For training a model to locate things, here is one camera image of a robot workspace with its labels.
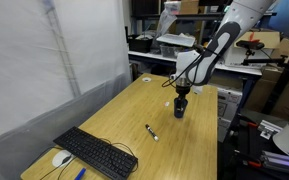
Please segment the pen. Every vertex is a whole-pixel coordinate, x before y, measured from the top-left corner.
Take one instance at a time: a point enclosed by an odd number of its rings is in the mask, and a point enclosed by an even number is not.
[[[146,129],[148,130],[148,132],[151,133],[151,135],[153,136],[154,140],[155,140],[155,141],[158,141],[158,137],[157,137],[156,134],[153,132],[153,130],[151,129],[151,127],[150,127],[148,124],[146,124],[145,127],[146,127]]]
[[[75,180],[80,180],[82,178],[82,176],[84,175],[86,169],[83,168],[79,173],[78,175],[76,176]]]

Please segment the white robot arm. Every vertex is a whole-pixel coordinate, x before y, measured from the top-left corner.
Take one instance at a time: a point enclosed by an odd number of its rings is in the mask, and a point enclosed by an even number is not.
[[[192,85],[202,86],[208,83],[217,61],[224,55],[234,41],[250,30],[264,15],[275,0],[234,0],[225,14],[214,38],[201,54],[195,50],[179,53],[176,74],[171,78],[176,82],[174,115],[183,117]]]

